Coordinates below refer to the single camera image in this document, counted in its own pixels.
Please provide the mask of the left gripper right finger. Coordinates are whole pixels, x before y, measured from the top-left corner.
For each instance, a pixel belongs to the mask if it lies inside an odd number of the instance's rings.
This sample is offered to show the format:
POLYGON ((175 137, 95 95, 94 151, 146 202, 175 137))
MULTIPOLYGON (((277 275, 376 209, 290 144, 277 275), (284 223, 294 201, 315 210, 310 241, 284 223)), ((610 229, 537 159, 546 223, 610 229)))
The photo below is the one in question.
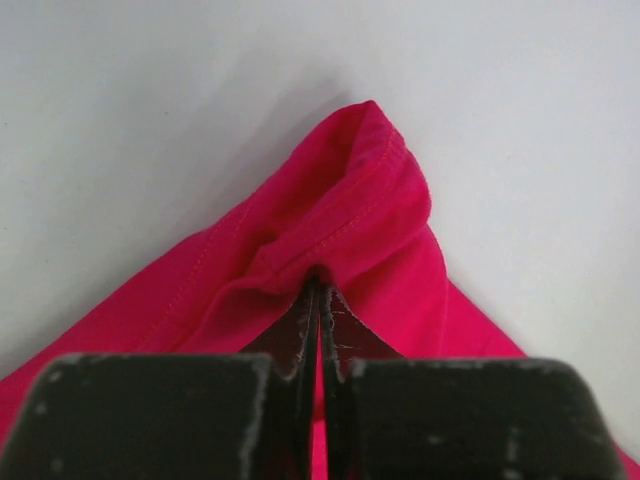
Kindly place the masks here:
POLYGON ((332 479, 623 479, 592 392, 551 359, 406 358, 326 287, 332 479))

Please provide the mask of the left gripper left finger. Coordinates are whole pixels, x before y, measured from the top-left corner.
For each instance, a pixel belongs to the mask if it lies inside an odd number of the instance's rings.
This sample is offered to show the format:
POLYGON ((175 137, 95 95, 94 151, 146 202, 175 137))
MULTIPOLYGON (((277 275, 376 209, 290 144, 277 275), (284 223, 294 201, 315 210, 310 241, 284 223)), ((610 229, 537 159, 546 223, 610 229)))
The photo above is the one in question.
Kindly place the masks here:
POLYGON ((320 283, 235 354, 69 354, 39 374, 5 479, 307 479, 320 283))

